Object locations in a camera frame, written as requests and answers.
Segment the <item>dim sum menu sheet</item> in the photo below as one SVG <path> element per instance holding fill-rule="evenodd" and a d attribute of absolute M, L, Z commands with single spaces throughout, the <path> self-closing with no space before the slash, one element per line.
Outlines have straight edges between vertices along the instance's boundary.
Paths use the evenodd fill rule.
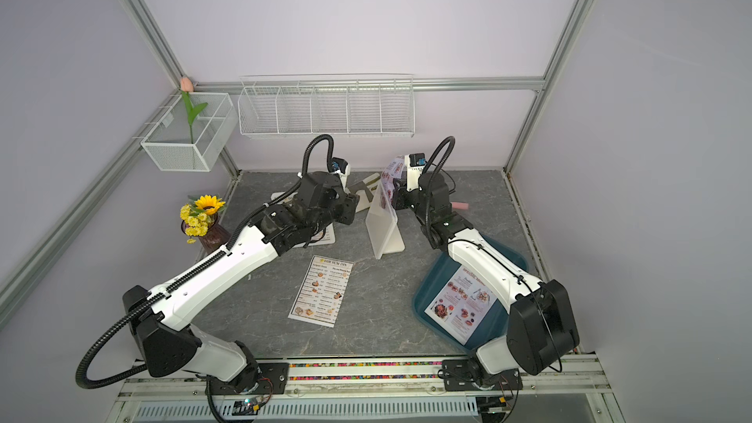
<path fill-rule="evenodd" d="M 288 318 L 333 328 L 353 269 L 354 262 L 314 256 Z"/>

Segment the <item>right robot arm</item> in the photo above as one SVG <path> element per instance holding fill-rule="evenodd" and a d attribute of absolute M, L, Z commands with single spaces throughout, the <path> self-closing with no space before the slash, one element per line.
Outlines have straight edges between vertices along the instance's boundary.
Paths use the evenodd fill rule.
<path fill-rule="evenodd" d="M 438 170 L 408 168 L 395 182 L 393 207 L 410 209 L 431 247 L 446 253 L 478 278 L 507 312 L 503 336 L 475 352 L 483 370 L 495 376 L 520 368 L 538 375 L 580 344 L 566 288 L 519 268 L 494 248 L 450 203 L 450 188 Z"/>

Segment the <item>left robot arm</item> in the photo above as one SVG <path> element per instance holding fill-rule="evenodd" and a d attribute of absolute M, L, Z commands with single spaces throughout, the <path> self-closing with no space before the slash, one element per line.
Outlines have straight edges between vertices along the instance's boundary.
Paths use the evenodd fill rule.
<path fill-rule="evenodd" d="M 202 331 L 193 320 L 251 272 L 309 244 L 332 223 L 351 224 L 358 196 L 347 191 L 347 178 L 346 170 L 302 175 L 292 189 L 253 211 L 201 264 L 152 288 L 152 304 L 132 329 L 148 373 L 186 371 L 240 390 L 254 386 L 258 364 L 248 348 Z"/>

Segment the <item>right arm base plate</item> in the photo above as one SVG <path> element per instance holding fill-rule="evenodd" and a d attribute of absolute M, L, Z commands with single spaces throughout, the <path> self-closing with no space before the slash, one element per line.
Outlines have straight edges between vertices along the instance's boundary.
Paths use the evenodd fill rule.
<path fill-rule="evenodd" d="M 473 358 L 444 360 L 437 375 L 449 392 L 518 391 L 523 388 L 518 369 L 492 375 Z"/>

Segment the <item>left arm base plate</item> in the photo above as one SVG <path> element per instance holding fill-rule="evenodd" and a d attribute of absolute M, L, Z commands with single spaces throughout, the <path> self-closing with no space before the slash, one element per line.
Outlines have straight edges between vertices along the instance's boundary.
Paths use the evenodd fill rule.
<path fill-rule="evenodd" d="M 288 362 L 261 362 L 249 370 L 243 370 L 229 382 L 211 376 L 208 383 L 214 396 L 281 395 L 285 391 L 289 371 Z"/>

